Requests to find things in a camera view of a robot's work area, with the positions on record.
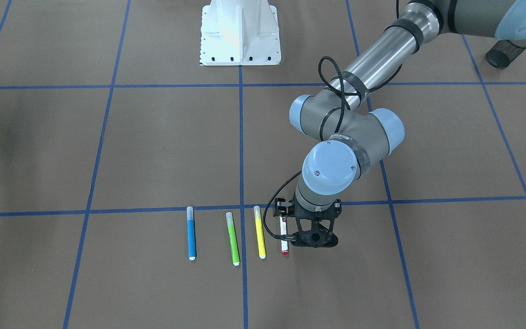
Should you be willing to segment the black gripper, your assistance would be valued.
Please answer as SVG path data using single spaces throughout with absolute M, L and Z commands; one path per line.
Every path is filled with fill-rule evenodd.
M 334 234 L 334 222 L 342 213 L 342 201 L 337 199 L 324 211 L 309 211 L 294 199 L 293 217 L 298 225 L 294 233 L 293 246 L 312 248 L 332 248 L 339 239 Z

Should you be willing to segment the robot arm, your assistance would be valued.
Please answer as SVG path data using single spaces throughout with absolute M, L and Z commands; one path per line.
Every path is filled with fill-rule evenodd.
M 319 141 L 295 175 L 294 198 L 272 198 L 274 217 L 295 219 L 294 233 L 272 234 L 293 246 L 330 248 L 338 244 L 334 221 L 342 212 L 340 194 L 389 156 L 405 138 L 401 119 L 386 108 L 366 115 L 355 110 L 384 87 L 402 64 L 444 33 L 526 39 L 526 0 L 412 0 L 396 21 L 345 69 L 322 77 L 317 95 L 292 102 L 290 123 Z

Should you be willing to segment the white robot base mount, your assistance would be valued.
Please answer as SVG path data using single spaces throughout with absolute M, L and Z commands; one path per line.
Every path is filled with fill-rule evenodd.
M 202 7 L 200 65 L 278 65 L 277 8 L 267 0 L 212 0 Z

